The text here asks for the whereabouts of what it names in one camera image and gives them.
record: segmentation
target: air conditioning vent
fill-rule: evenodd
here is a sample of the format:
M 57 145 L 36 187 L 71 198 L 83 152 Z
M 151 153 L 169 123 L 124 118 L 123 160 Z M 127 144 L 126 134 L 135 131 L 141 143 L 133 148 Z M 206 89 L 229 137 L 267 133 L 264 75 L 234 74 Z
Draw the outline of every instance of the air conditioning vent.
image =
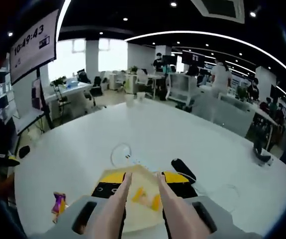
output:
M 243 0 L 191 0 L 203 16 L 244 23 Z

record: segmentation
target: black remote control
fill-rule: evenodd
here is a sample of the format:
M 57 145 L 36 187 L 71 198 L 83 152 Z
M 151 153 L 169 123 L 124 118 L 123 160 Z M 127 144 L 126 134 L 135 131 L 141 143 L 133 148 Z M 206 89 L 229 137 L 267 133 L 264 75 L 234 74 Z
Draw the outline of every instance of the black remote control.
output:
M 189 177 L 186 178 L 189 180 L 191 184 L 196 182 L 196 176 L 191 172 L 191 170 L 185 165 L 185 163 L 181 159 L 179 158 L 173 159 L 172 166 L 177 172 L 188 175 L 190 178 Z

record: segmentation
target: cup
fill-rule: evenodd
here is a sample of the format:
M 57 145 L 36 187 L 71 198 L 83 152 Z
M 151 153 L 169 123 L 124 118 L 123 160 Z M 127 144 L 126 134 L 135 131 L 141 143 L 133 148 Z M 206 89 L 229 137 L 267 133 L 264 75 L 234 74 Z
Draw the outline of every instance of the cup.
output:
M 132 105 L 134 105 L 134 95 L 126 94 L 126 95 L 125 95 L 125 101 L 126 101 L 126 105 L 127 105 L 127 106 L 132 106 Z
M 146 93 L 145 92 L 137 92 L 137 99 L 139 101 L 142 101 L 145 98 Z

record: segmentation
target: black ceiling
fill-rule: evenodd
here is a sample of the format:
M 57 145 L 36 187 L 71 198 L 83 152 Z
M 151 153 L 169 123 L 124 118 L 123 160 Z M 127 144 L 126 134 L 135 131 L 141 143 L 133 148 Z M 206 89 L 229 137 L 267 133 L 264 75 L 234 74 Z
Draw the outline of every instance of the black ceiling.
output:
M 39 15 L 49 12 L 62 4 L 62 0 L 39 0 Z M 269 52 L 286 65 L 286 4 L 274 0 L 244 0 L 245 24 L 219 18 L 203 17 L 191 0 L 175 0 L 177 7 L 170 6 L 171 0 L 72 0 L 65 15 L 59 39 L 100 37 L 127 39 L 133 36 L 169 30 L 206 31 L 227 35 L 256 45 Z M 259 8 L 256 18 L 249 12 Z M 38 14 L 26 17 L 24 31 L 34 22 Z M 235 62 L 255 71 L 255 66 L 271 67 L 279 79 L 280 86 L 286 91 L 286 70 L 265 54 L 244 44 L 215 36 L 199 34 L 167 34 L 140 38 L 131 41 L 136 44 L 166 44 L 174 47 L 186 47 L 211 56 L 227 53 L 226 60 Z

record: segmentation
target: person in white shirt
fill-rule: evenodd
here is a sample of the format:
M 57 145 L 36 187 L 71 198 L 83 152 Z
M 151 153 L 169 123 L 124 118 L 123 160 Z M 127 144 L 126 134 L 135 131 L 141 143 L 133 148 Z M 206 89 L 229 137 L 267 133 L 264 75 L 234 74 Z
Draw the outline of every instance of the person in white shirt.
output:
M 227 94 L 230 87 L 232 74 L 224 60 L 216 58 L 216 65 L 211 70 L 212 96 L 218 98 L 219 93 Z

